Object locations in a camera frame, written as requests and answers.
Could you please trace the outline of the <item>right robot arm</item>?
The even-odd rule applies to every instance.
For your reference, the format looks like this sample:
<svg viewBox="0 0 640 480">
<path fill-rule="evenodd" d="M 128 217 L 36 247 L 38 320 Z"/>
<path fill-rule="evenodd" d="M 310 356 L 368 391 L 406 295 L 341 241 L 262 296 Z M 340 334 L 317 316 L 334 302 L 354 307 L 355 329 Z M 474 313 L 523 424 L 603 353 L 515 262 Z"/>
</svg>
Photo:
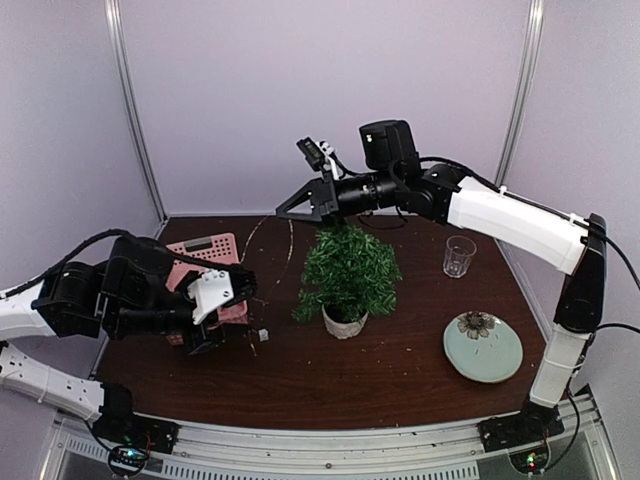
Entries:
<svg viewBox="0 0 640 480">
<path fill-rule="evenodd" d="M 552 337 L 512 423 L 519 440 L 535 440 L 550 426 L 580 359 L 602 327 L 607 250 L 615 245 L 604 218 L 559 212 L 498 187 L 456 161 L 423 157 L 405 120 L 365 124 L 359 136 L 369 169 L 361 174 L 347 169 L 328 143 L 299 140 L 298 149 L 321 176 L 281 203 L 277 217 L 321 224 L 395 207 L 506 242 L 562 272 Z"/>
</svg>

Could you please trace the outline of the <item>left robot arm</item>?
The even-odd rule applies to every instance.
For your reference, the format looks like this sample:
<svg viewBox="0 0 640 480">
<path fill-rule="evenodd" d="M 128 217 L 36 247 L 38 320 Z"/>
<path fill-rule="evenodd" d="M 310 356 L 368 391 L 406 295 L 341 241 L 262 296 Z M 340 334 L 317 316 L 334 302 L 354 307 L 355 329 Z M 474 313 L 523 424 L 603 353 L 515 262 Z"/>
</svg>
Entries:
<svg viewBox="0 0 640 480">
<path fill-rule="evenodd" d="M 144 424 L 131 392 L 82 380 L 38 362 L 13 345 L 23 337 L 112 339 L 180 333 L 205 340 L 221 308 L 257 292 L 254 272 L 181 255 L 155 239 L 110 229 L 83 241 L 31 280 L 1 293 L 1 384 L 106 429 L 123 444 Z"/>
</svg>

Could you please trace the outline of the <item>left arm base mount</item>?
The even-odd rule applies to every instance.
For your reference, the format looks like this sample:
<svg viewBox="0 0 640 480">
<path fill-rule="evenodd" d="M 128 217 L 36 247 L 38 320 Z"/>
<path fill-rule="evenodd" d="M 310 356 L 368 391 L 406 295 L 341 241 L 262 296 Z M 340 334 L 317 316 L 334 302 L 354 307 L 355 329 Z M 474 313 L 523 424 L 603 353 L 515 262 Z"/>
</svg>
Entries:
<svg viewBox="0 0 640 480">
<path fill-rule="evenodd" d="M 175 422 L 137 414 L 124 419 L 103 416 L 85 425 L 107 452 L 108 468 L 125 479 L 140 474 L 152 453 L 171 454 L 180 429 Z"/>
</svg>

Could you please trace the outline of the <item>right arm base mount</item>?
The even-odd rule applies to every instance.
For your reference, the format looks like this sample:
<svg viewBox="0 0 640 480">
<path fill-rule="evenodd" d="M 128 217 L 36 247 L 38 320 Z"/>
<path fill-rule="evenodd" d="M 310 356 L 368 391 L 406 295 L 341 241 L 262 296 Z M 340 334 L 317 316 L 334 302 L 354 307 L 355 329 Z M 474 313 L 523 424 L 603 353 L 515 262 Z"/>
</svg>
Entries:
<svg viewBox="0 0 640 480">
<path fill-rule="evenodd" d="M 506 450 L 512 467 L 520 474 L 542 474 L 551 464 L 549 440 L 565 431 L 561 420 L 546 427 L 530 426 L 519 414 L 491 417 L 478 424 L 486 453 Z"/>
</svg>

